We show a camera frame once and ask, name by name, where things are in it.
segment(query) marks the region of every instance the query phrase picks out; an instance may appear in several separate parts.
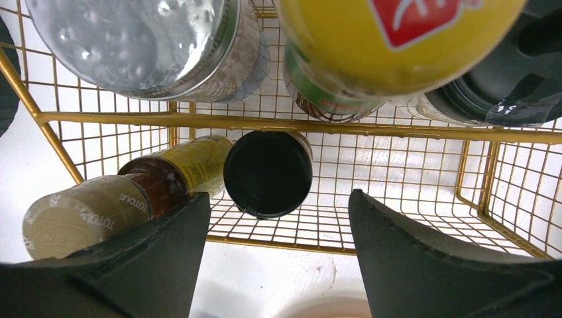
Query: glass jar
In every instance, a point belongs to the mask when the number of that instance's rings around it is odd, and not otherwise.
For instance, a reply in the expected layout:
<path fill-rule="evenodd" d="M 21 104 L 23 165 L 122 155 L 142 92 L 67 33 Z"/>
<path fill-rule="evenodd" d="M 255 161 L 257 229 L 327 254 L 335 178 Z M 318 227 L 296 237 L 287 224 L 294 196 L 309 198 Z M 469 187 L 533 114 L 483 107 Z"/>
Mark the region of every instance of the glass jar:
<path fill-rule="evenodd" d="M 251 77 L 255 66 L 268 64 L 259 54 L 260 25 L 248 0 L 26 2 L 39 35 L 63 65 L 121 95 L 236 99 L 247 80 L 259 78 Z"/>
<path fill-rule="evenodd" d="M 150 195 L 155 216 L 165 213 L 197 192 L 210 197 L 224 189 L 223 166 L 233 142 L 209 135 L 179 144 L 125 164 L 119 175 L 140 184 Z"/>

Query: black jar lid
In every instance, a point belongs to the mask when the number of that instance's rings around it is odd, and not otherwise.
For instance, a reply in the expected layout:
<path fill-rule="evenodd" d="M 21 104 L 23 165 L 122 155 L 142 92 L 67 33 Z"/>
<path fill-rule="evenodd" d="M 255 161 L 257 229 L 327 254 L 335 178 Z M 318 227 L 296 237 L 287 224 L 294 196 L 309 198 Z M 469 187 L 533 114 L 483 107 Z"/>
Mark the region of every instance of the black jar lid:
<path fill-rule="evenodd" d="M 426 93 L 460 122 L 520 127 L 562 117 L 562 7 L 531 0 L 503 41 L 460 78 Z"/>

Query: jar label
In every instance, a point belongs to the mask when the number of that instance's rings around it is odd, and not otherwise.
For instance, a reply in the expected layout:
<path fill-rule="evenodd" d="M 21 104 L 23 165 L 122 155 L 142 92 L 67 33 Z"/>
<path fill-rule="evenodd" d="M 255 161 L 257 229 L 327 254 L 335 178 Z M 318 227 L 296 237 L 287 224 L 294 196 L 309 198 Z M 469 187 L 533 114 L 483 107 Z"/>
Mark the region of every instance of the jar label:
<path fill-rule="evenodd" d="M 208 192 L 213 197 L 224 189 L 223 168 L 232 145 L 226 137 L 210 135 L 151 156 L 173 163 L 184 175 L 190 193 Z"/>
<path fill-rule="evenodd" d="M 250 10 L 252 11 L 253 8 L 251 5 L 249 5 L 245 10 Z M 249 16 L 254 16 L 255 14 L 253 12 L 250 12 L 248 14 Z M 257 24 L 251 24 L 250 26 L 248 26 L 249 30 L 251 30 L 252 32 L 254 32 L 254 30 L 252 30 L 254 27 L 257 27 Z M 258 91 L 260 85 L 262 84 L 262 82 L 264 81 L 265 77 L 267 77 L 267 74 L 269 73 L 269 69 L 270 69 L 270 56 L 269 56 L 269 48 L 267 45 L 267 41 L 265 39 L 265 34 L 261 31 L 259 31 L 259 36 L 260 36 L 260 40 L 259 40 L 259 49 L 258 49 L 258 57 L 254 63 L 254 66 L 252 68 L 252 71 L 250 72 L 250 74 L 248 75 L 248 77 L 246 79 L 244 79 L 244 81 L 242 82 L 242 84 L 238 87 L 238 89 L 230 94 L 229 96 L 220 99 L 218 102 L 220 103 L 231 103 L 231 102 L 235 102 L 235 101 L 241 101 L 243 99 L 246 99 L 248 96 L 256 93 L 256 91 Z M 246 41 L 247 43 L 243 43 L 241 44 L 241 46 L 245 47 L 246 49 L 248 48 L 252 48 L 253 47 L 253 43 L 251 42 L 253 40 L 253 38 L 251 36 L 248 36 Z"/>
<path fill-rule="evenodd" d="M 484 0 L 368 0 L 387 45 L 401 50 L 453 27 L 464 9 L 480 9 Z"/>
<path fill-rule="evenodd" d="M 286 79 L 287 90 L 293 100 L 300 93 L 310 103 L 314 104 L 321 111 L 336 115 L 356 115 L 372 111 L 383 103 L 380 98 L 366 100 L 360 98 L 353 93 L 345 91 L 343 88 L 332 93 L 329 89 L 322 87 L 317 80 L 314 80 L 314 74 L 308 70 L 306 62 L 299 63 L 299 56 L 295 54 L 292 48 L 285 49 L 285 68 L 288 76 Z"/>

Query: yellow bottle cap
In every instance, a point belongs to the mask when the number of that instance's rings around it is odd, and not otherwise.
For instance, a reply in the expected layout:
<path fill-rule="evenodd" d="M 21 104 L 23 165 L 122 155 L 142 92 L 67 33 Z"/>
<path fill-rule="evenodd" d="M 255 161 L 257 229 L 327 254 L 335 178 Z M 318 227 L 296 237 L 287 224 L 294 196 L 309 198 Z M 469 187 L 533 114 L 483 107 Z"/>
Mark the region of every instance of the yellow bottle cap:
<path fill-rule="evenodd" d="M 62 258 L 150 219 L 143 190 L 122 176 L 103 176 L 35 201 L 23 240 L 35 260 Z"/>

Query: red logo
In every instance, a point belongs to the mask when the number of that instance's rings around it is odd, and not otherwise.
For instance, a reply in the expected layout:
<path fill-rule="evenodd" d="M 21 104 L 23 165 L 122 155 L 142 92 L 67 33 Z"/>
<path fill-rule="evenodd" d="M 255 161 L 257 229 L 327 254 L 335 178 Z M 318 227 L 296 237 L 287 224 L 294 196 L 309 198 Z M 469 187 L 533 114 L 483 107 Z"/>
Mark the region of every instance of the red logo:
<path fill-rule="evenodd" d="M 368 0 L 388 44 L 400 50 L 453 26 L 484 0 Z"/>

